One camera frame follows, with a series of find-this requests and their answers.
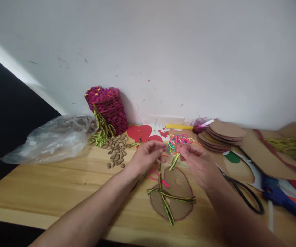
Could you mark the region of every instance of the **red paper heart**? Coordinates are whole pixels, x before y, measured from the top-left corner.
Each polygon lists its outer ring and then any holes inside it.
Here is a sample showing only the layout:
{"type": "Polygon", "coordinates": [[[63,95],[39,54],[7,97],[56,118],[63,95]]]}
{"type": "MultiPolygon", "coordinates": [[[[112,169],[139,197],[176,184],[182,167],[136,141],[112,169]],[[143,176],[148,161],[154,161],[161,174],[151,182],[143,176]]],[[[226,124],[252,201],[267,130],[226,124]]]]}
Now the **red paper heart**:
{"type": "Polygon", "coordinates": [[[162,138],[158,135],[152,135],[152,127],[149,125],[136,126],[132,125],[128,128],[127,134],[129,137],[134,139],[134,142],[140,142],[140,137],[142,142],[149,140],[163,141],[162,138]]]}

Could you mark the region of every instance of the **yellow marker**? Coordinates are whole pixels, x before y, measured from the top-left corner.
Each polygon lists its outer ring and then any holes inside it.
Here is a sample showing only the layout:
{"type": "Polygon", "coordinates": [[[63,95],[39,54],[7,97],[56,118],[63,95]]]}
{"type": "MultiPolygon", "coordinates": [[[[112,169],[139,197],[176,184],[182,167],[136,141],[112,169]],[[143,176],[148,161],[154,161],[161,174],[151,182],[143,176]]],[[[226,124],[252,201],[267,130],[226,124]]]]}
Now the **yellow marker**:
{"type": "Polygon", "coordinates": [[[188,129],[188,130],[192,130],[193,127],[189,126],[189,125],[173,125],[171,123],[166,125],[167,129],[188,129]]]}

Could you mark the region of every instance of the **white wall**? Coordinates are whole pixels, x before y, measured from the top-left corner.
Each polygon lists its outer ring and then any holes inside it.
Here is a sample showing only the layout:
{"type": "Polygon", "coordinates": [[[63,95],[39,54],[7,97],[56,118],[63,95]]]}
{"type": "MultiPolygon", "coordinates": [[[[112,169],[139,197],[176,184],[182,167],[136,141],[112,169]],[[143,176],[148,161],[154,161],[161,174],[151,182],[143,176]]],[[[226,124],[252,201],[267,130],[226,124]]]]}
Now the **white wall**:
{"type": "Polygon", "coordinates": [[[101,85],[130,123],[278,129],[296,121],[296,0],[0,0],[0,62],[62,114],[101,85]]]}

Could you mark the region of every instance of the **yellow yarn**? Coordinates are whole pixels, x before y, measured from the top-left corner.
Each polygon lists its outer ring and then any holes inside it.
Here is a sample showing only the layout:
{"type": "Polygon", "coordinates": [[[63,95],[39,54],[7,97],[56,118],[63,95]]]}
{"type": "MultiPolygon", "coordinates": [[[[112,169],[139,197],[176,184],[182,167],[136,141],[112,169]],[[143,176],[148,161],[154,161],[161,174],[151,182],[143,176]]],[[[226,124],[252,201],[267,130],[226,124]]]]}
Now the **yellow yarn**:
{"type": "Polygon", "coordinates": [[[296,160],[296,139],[293,138],[265,138],[265,140],[272,145],[277,151],[290,155],[296,160]]]}

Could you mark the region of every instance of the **blue handle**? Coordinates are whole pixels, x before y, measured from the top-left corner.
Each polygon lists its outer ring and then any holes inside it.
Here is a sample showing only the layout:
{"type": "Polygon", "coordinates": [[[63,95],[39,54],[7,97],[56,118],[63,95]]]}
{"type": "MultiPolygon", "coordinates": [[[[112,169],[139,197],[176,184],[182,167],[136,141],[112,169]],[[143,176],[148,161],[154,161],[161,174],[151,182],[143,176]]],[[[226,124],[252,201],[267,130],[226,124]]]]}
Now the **blue handle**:
{"type": "Polygon", "coordinates": [[[271,200],[274,205],[283,206],[296,217],[296,204],[280,189],[278,180],[263,176],[262,188],[264,189],[263,197],[271,200]]]}

